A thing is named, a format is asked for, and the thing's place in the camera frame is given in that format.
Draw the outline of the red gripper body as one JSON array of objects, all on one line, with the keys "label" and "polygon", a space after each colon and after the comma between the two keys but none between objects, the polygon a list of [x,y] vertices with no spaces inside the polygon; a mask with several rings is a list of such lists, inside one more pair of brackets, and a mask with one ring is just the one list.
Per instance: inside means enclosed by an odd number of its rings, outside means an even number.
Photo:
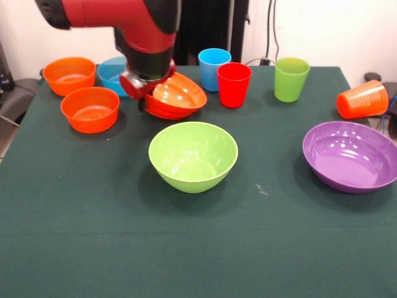
[{"label": "red gripper body", "polygon": [[170,78],[176,70],[176,65],[172,60],[169,64],[169,70],[166,75],[162,78],[155,80],[145,80],[134,74],[128,67],[125,66],[125,70],[121,72],[119,76],[120,85],[125,91],[125,93],[132,99],[140,101],[147,94],[151,93],[153,89]]}]

